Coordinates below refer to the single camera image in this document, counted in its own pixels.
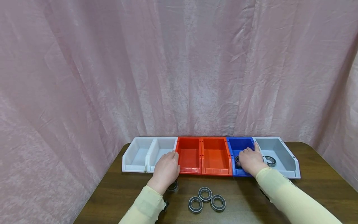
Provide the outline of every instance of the white plastic bin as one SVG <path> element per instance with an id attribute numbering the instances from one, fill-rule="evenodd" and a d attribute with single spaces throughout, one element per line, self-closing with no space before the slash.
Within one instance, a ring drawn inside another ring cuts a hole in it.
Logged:
<path id="1" fill-rule="evenodd" d="M 253 139 L 258 143 L 263 156 L 271 156 L 276 160 L 273 169 L 289 179 L 301 179 L 298 160 L 280 137 L 253 137 Z"/>
<path id="2" fill-rule="evenodd" d="M 122 158 L 123 172 L 147 172 L 145 163 L 149 148 L 155 137 L 135 137 Z"/>
<path id="3" fill-rule="evenodd" d="M 156 137 L 146 157 L 147 172 L 153 173 L 162 155 L 175 150 L 178 137 Z"/>

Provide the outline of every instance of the person's left hand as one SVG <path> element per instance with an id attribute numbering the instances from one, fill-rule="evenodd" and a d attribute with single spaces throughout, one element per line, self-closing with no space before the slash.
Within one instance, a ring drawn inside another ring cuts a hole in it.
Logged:
<path id="1" fill-rule="evenodd" d="M 148 181 L 147 186 L 163 195 L 178 178 L 180 172 L 178 159 L 179 154 L 174 151 L 163 155 L 155 165 L 153 177 Z"/>

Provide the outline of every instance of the blue plastic bin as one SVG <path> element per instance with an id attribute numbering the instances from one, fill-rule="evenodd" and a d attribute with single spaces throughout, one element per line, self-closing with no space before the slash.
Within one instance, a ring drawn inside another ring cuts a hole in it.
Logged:
<path id="1" fill-rule="evenodd" d="M 249 137 L 226 137 L 227 145 L 230 150 L 232 160 L 232 176 L 234 177 L 252 177 L 249 173 L 246 173 L 242 168 L 235 166 L 235 157 L 239 155 L 240 151 L 243 151 L 247 147 L 254 149 L 254 140 Z"/>

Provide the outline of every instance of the bearing in bin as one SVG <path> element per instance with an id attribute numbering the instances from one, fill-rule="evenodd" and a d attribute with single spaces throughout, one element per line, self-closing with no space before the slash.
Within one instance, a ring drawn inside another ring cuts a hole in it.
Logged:
<path id="1" fill-rule="evenodd" d="M 273 157 L 271 157 L 271 156 L 265 156 L 265 158 L 266 158 L 266 160 L 267 160 L 267 165 L 268 165 L 269 167 L 274 167 L 274 166 L 276 166 L 276 160 L 275 160 Z"/>
<path id="2" fill-rule="evenodd" d="M 241 164 L 240 164 L 240 161 L 239 161 L 239 156 L 235 157 L 235 167 L 236 168 L 241 168 Z"/>

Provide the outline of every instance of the plastic bin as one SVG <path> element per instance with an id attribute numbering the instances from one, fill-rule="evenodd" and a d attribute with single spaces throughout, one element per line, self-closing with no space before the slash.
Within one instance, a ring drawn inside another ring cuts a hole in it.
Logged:
<path id="1" fill-rule="evenodd" d="M 252 177 L 249 173 L 246 173 L 241 167 L 236 166 L 235 157 L 239 155 L 241 151 L 247 147 L 255 150 L 254 141 L 250 137 L 227 137 L 227 145 L 231 154 L 232 160 L 232 175 L 234 177 Z"/>
<path id="2" fill-rule="evenodd" d="M 202 137 L 202 174 L 232 176 L 232 160 L 226 137 Z"/>
<path id="3" fill-rule="evenodd" d="M 180 173 L 201 175 L 200 138 L 178 137 L 176 152 L 179 153 Z"/>
<path id="4" fill-rule="evenodd" d="M 123 172 L 147 172 L 147 153 L 155 137 L 135 137 L 122 158 Z"/>
<path id="5" fill-rule="evenodd" d="M 273 169 L 289 179 L 301 179 L 298 160 L 280 137 L 253 137 L 253 140 L 258 143 L 263 156 L 276 160 Z"/>
<path id="6" fill-rule="evenodd" d="M 162 155 L 175 150 L 178 137 L 156 137 L 151 145 L 147 157 L 147 172 L 153 173 L 158 160 Z"/>

